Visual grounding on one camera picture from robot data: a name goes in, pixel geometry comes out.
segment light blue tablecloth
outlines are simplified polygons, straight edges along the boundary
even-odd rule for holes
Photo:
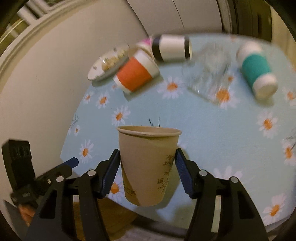
[[[162,65],[161,77],[131,96],[114,88],[112,78],[97,87],[90,85],[73,117],[61,158],[79,158],[74,171],[82,175],[119,147],[116,126],[159,123],[182,130],[179,146],[201,169],[219,178],[237,176],[265,225],[289,216],[296,205],[296,74],[280,49],[261,42],[279,89],[269,101],[257,102],[235,60],[246,40],[226,34],[191,36],[193,50],[217,42],[231,53],[232,84],[220,106],[186,89],[181,64]],[[182,228],[188,228],[196,202],[184,193],[175,166],[163,202],[154,207],[138,207],[125,199],[121,168],[111,191],[109,198],[120,205]]]

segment white daisy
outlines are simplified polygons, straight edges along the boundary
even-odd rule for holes
[[[168,80],[164,80],[157,90],[159,94],[163,94],[163,99],[167,98],[178,98],[180,94],[183,94],[183,90],[185,89],[185,85],[183,81],[178,78],[173,78],[171,76],[168,77]]]
[[[80,148],[80,159],[82,160],[82,162],[88,162],[89,159],[92,159],[92,156],[90,155],[90,153],[92,152],[92,148],[94,147],[94,144],[91,143],[91,140],[89,140],[86,143],[86,140],[84,141],[84,145],[81,144],[81,148]]]
[[[285,95],[285,100],[290,103],[290,106],[296,106],[296,90],[283,87],[283,93]]]
[[[128,110],[128,106],[121,106],[120,110],[116,108],[116,111],[114,111],[114,114],[112,115],[112,124],[114,126],[119,126],[120,123],[125,125],[126,123],[124,119],[127,119],[130,113],[131,112]]]
[[[219,101],[219,107],[227,110],[228,106],[236,108],[240,99],[234,96],[234,91],[227,90],[226,88],[220,88],[216,94],[216,98]]]
[[[108,194],[108,198],[115,202],[120,202],[121,198],[124,197],[124,189],[123,189],[123,181],[122,177],[116,175],[112,187],[110,189],[110,193]]]
[[[93,95],[94,95],[94,92],[92,92],[92,91],[88,92],[83,98],[83,103],[88,104],[91,101],[91,97]]]
[[[277,125],[278,119],[276,117],[272,117],[273,113],[264,109],[258,115],[258,122],[257,124],[261,127],[259,131],[263,131],[263,136],[267,138],[273,138],[277,135],[277,130],[279,125]]]
[[[271,198],[271,206],[266,207],[263,211],[263,213],[268,213],[265,217],[263,217],[263,223],[265,226],[273,224],[277,221],[279,221],[280,213],[282,212],[282,208],[285,205],[286,195],[284,193],[274,196]]]
[[[67,135],[71,134],[71,129],[72,129],[72,126],[69,127]]]
[[[80,131],[80,125],[77,125],[74,130],[74,136],[78,136],[79,131]]]
[[[290,140],[282,140],[281,144],[283,146],[283,153],[286,158],[285,164],[286,165],[291,165],[291,166],[296,166],[296,156],[293,151],[293,145],[294,143],[291,143]]]
[[[186,150],[187,148],[187,144],[186,143],[183,143],[182,140],[178,140],[178,148],[181,148],[182,150]]]
[[[230,177],[237,177],[238,179],[241,179],[242,178],[242,171],[237,171],[236,173],[232,174],[232,167],[228,166],[228,167],[226,167],[224,175],[222,175],[221,172],[217,168],[215,168],[214,169],[214,176],[216,178],[225,179],[225,180],[228,180]]]
[[[112,86],[111,86],[111,91],[115,91],[116,89],[118,88],[118,86],[117,86],[117,84],[113,84]]]
[[[109,103],[109,98],[110,98],[110,95],[109,95],[108,91],[101,94],[99,96],[98,101],[96,102],[96,106],[98,107],[98,109],[101,109],[102,107],[105,109],[106,104]]]
[[[228,73],[226,75],[226,80],[228,81],[229,84],[231,84],[236,80],[236,77],[233,73]]]

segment metal screw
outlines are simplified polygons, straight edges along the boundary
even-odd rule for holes
[[[57,182],[60,183],[64,180],[64,177],[63,176],[58,176],[57,177]]]
[[[233,183],[238,183],[239,180],[236,178],[236,177],[231,177],[230,180],[233,182]]]
[[[200,170],[200,175],[202,177],[205,177],[207,175],[207,171],[206,170]]]
[[[95,171],[95,170],[89,170],[89,171],[87,172],[87,174],[88,174],[90,177],[92,177],[92,176],[94,176],[94,175],[96,174],[96,171]]]

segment white wall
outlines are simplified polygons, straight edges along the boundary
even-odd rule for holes
[[[284,21],[271,8],[272,15],[272,43],[278,45],[292,64],[296,66],[296,42]]]
[[[36,175],[61,163],[93,63],[114,46],[146,37],[125,0],[84,2],[42,27],[0,75],[0,144],[29,140]],[[10,201],[10,192],[0,155],[0,209],[8,220],[3,200]]]

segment human hand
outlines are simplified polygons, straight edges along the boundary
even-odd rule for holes
[[[18,206],[22,219],[26,222],[27,226],[30,226],[30,223],[35,215],[35,210],[30,205],[19,205]]]

